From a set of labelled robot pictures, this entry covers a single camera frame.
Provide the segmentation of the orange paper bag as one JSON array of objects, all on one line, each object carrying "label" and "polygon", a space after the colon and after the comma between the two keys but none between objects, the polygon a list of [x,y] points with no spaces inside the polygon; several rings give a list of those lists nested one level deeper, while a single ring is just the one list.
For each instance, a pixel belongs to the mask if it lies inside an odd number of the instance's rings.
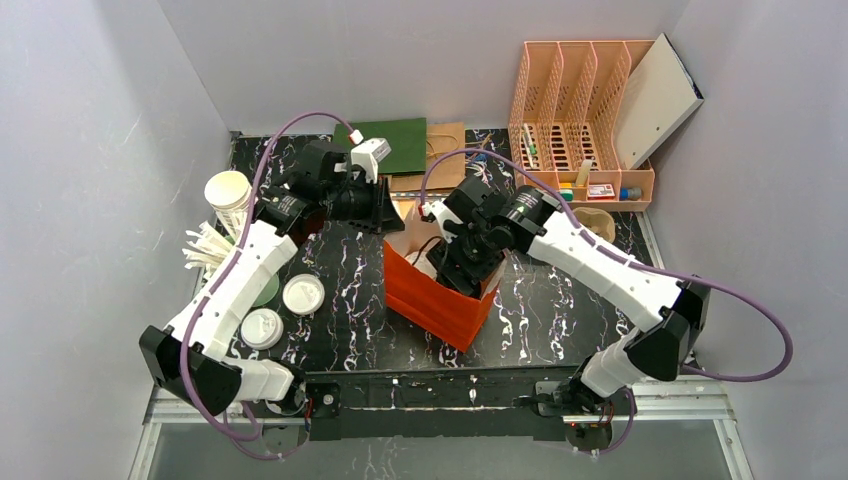
[{"label": "orange paper bag", "polygon": [[394,202],[405,230],[384,237],[384,286],[387,306],[443,340],[466,352],[492,308],[506,262],[483,283],[479,297],[467,297],[422,274],[404,257],[438,234],[432,223],[420,220],[418,202],[409,198]]}]

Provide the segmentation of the white lids partial stack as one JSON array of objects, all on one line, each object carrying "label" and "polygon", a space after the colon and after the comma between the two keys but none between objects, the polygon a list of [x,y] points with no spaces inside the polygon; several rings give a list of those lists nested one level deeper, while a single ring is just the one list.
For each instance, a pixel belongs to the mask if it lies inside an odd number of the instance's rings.
[{"label": "white lids partial stack", "polygon": [[282,300],[293,314],[308,316],[314,314],[324,303],[325,288],[321,280],[312,274],[299,274],[291,277],[283,287]]}]

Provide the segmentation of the single white cup lid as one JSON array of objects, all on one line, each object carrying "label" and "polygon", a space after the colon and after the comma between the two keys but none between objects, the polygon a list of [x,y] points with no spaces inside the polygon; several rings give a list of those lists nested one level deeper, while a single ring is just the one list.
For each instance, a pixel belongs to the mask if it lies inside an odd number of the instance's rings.
[{"label": "single white cup lid", "polygon": [[427,257],[427,251],[411,252],[404,257],[405,261],[417,269],[422,274],[431,279],[435,279],[437,275],[436,267]]}]

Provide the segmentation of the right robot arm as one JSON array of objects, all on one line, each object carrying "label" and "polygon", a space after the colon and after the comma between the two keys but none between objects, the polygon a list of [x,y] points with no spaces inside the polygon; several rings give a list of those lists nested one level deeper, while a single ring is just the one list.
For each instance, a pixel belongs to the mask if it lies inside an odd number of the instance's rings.
[{"label": "right robot arm", "polygon": [[645,378],[678,377],[703,329],[708,288],[645,271],[531,185],[506,196],[467,178],[447,198],[418,211],[443,236],[427,255],[440,284],[478,294],[505,253],[520,252],[578,280],[633,323],[632,332],[581,364],[561,387],[562,399],[596,405]]}]

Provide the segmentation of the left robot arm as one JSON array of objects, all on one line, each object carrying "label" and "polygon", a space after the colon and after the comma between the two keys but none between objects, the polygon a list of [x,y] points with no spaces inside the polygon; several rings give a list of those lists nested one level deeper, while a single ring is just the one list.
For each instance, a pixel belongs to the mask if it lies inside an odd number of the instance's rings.
[{"label": "left robot arm", "polygon": [[384,138],[348,149],[310,142],[269,185],[250,215],[245,239],[195,298],[165,327],[147,327],[140,351],[154,383],[212,416],[239,401],[283,401],[299,378],[274,360],[228,354],[231,338],[271,277],[328,220],[370,234],[401,231],[379,164],[391,152]]}]

